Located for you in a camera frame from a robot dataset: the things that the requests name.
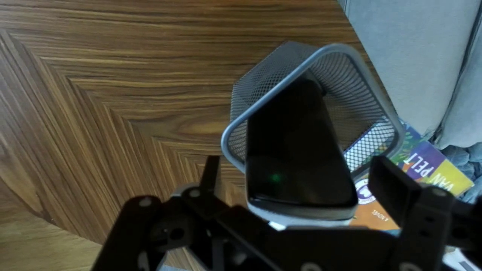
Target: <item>black metal bracket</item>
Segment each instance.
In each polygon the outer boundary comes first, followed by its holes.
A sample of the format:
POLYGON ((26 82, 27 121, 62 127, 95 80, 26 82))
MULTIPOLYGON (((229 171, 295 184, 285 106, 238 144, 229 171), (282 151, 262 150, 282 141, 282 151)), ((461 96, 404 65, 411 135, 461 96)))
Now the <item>black metal bracket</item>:
POLYGON ((482 201, 468 207, 443 190, 420 189, 384 159, 372 163, 371 189, 402 227, 399 239, 349 228, 277 233, 212 195, 217 171, 218 159, 209 157, 200 186, 179 198, 128 201, 93 270, 154 271, 179 248, 206 270, 440 270, 446 245, 480 261, 482 201))

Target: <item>wooden surface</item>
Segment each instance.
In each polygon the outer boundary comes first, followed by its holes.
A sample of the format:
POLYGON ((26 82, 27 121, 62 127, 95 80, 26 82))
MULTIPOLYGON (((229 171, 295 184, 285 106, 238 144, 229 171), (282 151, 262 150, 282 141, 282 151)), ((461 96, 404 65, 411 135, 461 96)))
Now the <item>wooden surface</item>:
POLYGON ((35 217, 0 195, 1 271, 90 270, 101 246, 35 217))
POLYGON ((336 0, 0 0, 0 190, 104 242, 127 199, 199 180, 232 84, 283 41, 360 50, 336 0))

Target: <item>black smartphone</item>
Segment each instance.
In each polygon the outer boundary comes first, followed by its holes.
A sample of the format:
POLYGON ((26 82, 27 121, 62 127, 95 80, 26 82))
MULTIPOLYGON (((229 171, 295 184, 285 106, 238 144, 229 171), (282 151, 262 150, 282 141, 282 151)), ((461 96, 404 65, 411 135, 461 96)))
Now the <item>black smartphone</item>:
POLYGON ((249 120, 247 196, 268 211, 352 217, 354 183, 315 84, 292 84, 249 120))

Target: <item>mesh trash can rim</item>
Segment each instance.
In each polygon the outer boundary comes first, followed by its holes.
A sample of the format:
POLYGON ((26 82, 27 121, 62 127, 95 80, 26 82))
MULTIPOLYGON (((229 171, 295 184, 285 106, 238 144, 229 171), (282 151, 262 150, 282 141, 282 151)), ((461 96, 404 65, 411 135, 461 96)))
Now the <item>mesh trash can rim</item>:
POLYGON ((321 58, 328 56, 331 53, 340 53, 346 56, 357 73, 360 73, 363 82, 374 91, 372 96, 377 99, 380 108, 387 114, 389 121, 395 127, 396 132, 402 132, 402 127, 398 120, 393 120, 395 111, 392 108, 387 108, 381 100, 381 91, 378 85, 375 84, 374 77, 371 76, 369 70, 366 68, 361 56, 349 46, 345 44, 330 44, 322 49, 315 50, 309 58, 306 58, 297 68, 294 68, 285 79, 282 79, 276 87, 273 87, 265 96, 262 96, 261 100, 253 103, 247 111, 244 111, 241 115, 238 115, 235 120, 230 121, 230 124, 226 127, 221 136, 221 153, 226 157, 226 160, 233 165, 241 174, 245 174, 245 163, 236 157, 230 147, 229 139, 232 133, 241 127, 253 114, 256 114, 261 108, 264 108, 270 100, 273 100, 276 96, 279 96, 286 87, 294 84, 297 79, 300 79, 304 73, 310 70, 310 67, 318 62, 321 58))

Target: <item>mesh wastebasket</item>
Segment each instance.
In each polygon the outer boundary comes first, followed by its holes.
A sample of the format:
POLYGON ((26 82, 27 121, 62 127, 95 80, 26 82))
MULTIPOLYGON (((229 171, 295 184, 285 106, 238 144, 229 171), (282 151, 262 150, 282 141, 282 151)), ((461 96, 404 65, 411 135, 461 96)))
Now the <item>mesh wastebasket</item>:
POLYGON ((315 82, 327 93, 334 132, 354 178, 368 169, 372 157, 398 150, 404 135, 401 123, 354 49, 286 43, 232 90, 230 123, 221 138, 221 151, 242 174, 249 118, 297 80, 315 82))

